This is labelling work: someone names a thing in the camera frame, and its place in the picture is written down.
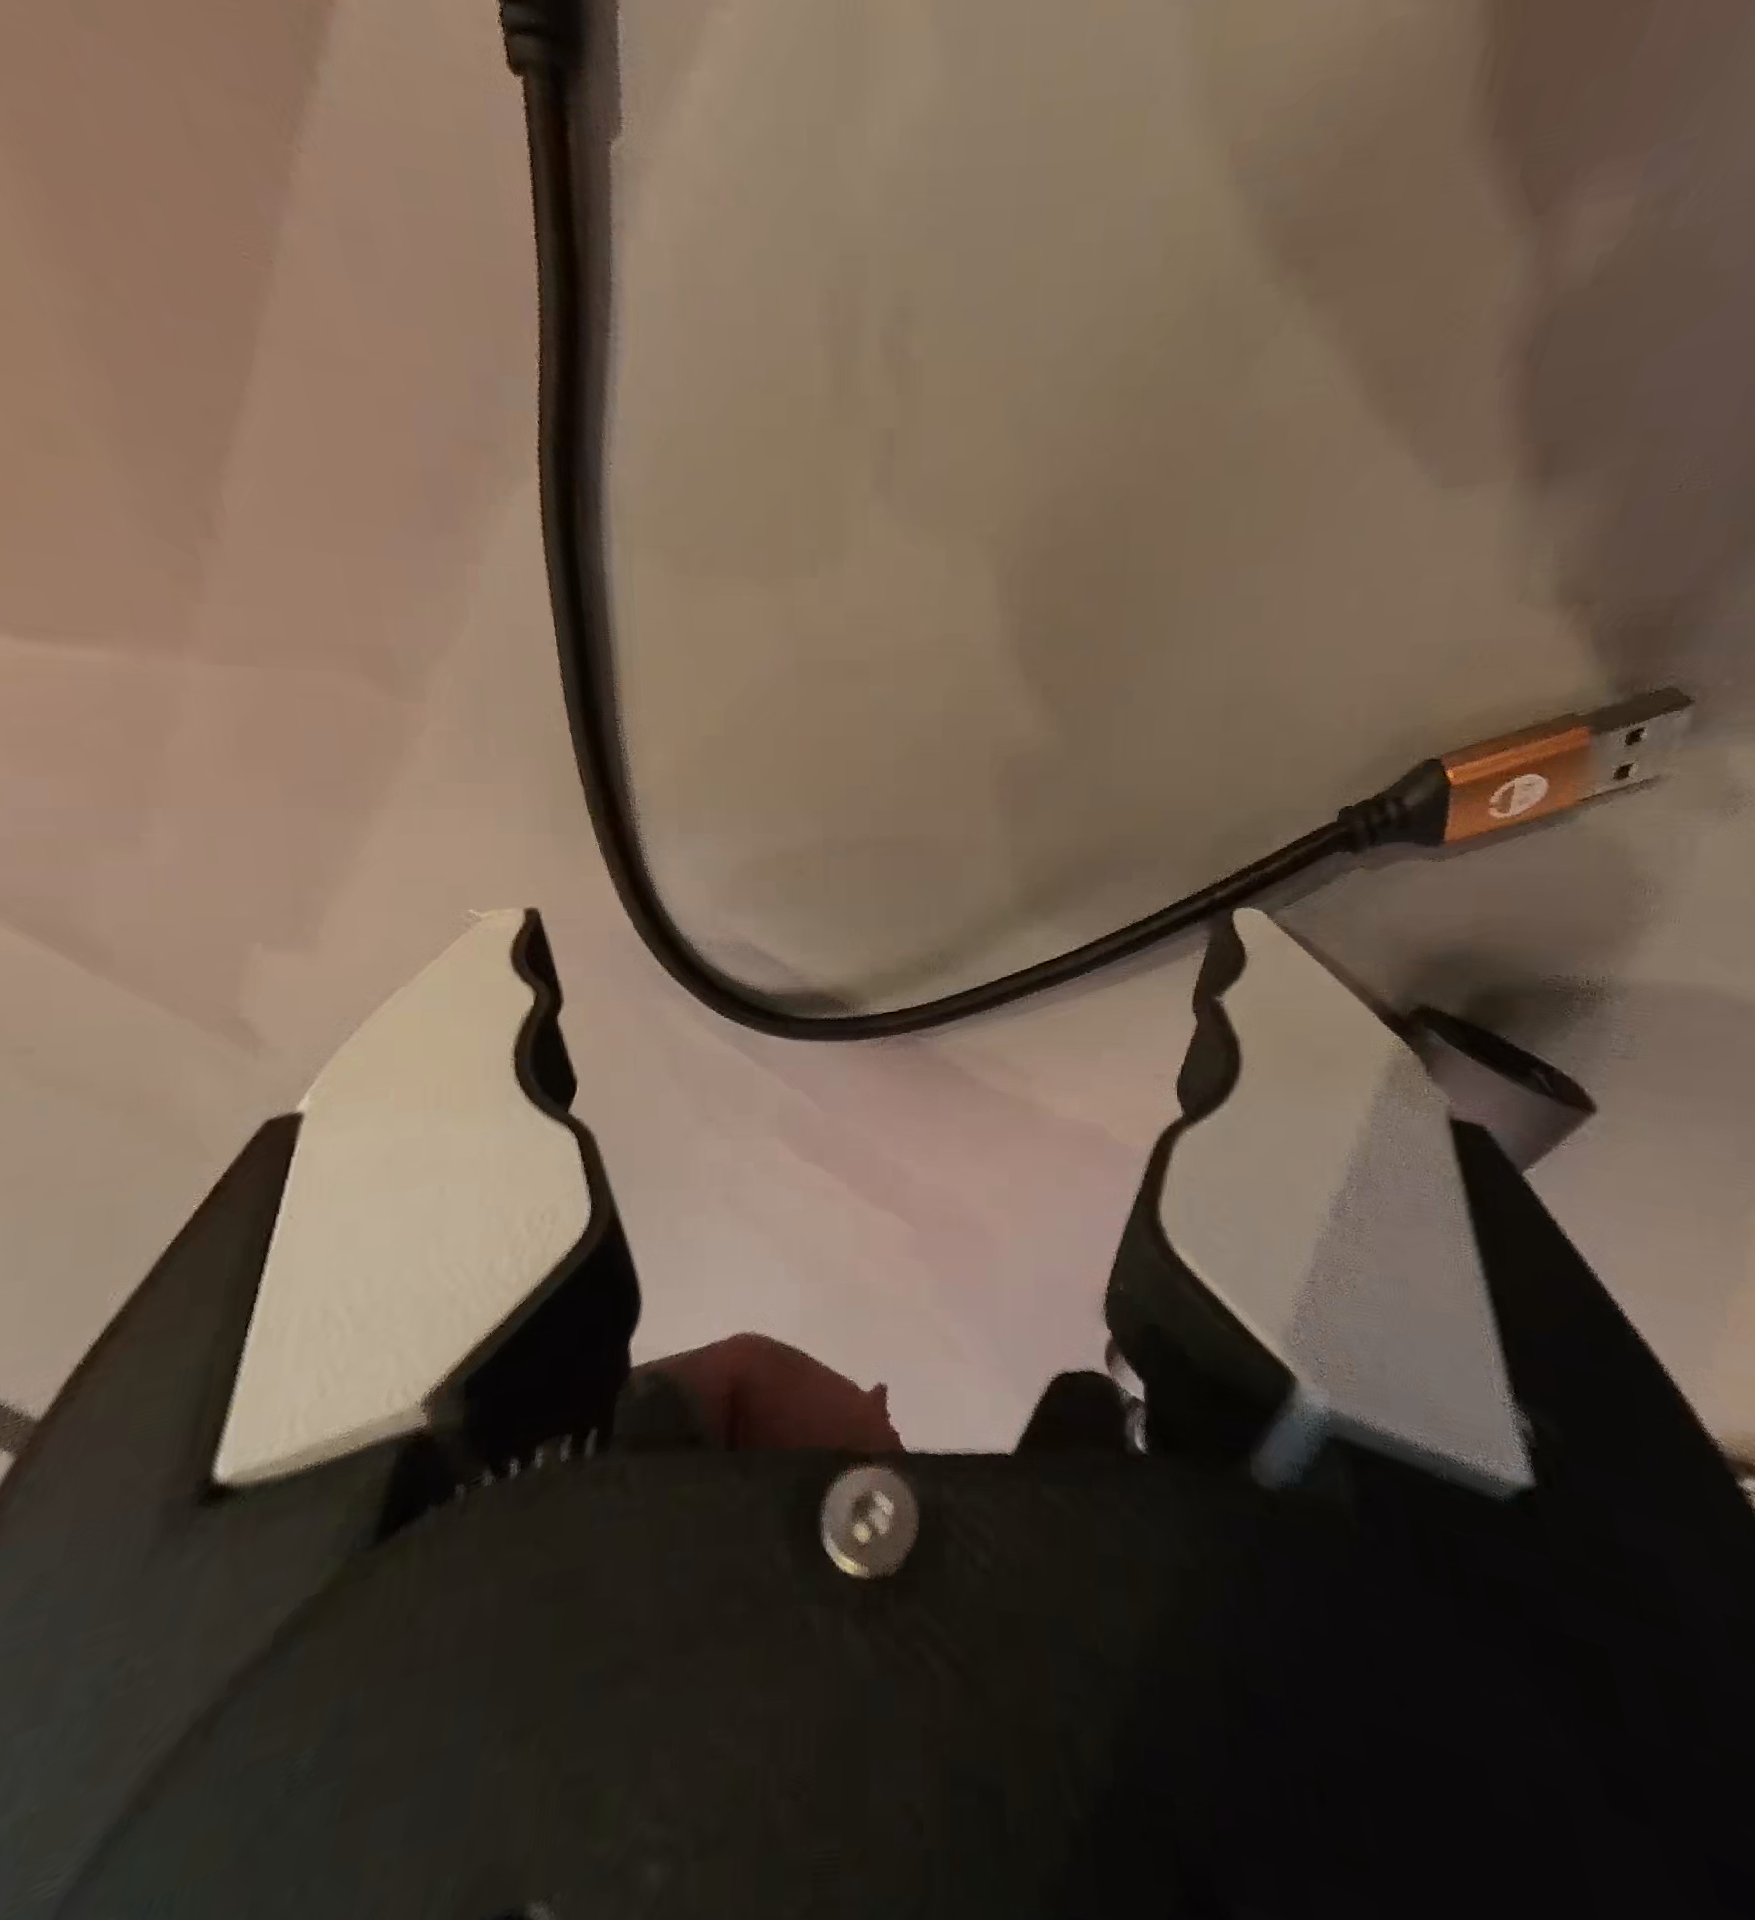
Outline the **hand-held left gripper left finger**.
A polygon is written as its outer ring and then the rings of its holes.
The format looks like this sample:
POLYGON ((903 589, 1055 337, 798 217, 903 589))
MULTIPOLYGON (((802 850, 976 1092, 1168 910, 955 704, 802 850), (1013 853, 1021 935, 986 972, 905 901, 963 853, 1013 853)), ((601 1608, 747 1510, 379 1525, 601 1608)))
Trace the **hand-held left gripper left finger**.
POLYGON ((608 1427, 640 1290, 561 1010, 537 910, 492 910, 319 1069, 218 1485, 422 1436, 505 1474, 608 1427))

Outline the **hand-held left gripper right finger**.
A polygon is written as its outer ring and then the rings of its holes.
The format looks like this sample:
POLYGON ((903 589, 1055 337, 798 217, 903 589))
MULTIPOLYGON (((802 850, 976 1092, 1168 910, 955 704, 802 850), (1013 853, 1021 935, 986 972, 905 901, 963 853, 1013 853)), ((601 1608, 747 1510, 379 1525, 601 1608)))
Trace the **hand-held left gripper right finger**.
POLYGON ((1529 1489, 1450 1109, 1408 1044, 1242 910, 1205 947, 1176 1102, 1103 1290, 1144 1451, 1283 1485, 1341 1444, 1529 1489))

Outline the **black usb cable orange plugs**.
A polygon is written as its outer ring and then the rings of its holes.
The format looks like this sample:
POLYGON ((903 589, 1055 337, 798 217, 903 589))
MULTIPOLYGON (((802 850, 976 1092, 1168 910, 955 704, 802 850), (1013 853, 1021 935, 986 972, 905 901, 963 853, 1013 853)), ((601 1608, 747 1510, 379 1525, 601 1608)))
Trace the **black usb cable orange plugs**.
POLYGON ((788 1043, 915 1038, 1130 964, 1344 859, 1450 853, 1656 783, 1695 714, 1676 689, 1546 719, 1413 765, 1369 798, 1237 872, 1078 947, 952 994, 846 1011, 725 972, 675 923, 650 874, 630 787, 603 524, 612 388, 613 213, 606 125, 613 4, 502 2, 518 92, 537 302, 540 534, 565 714, 587 822, 623 919, 661 972, 712 1015, 788 1043))

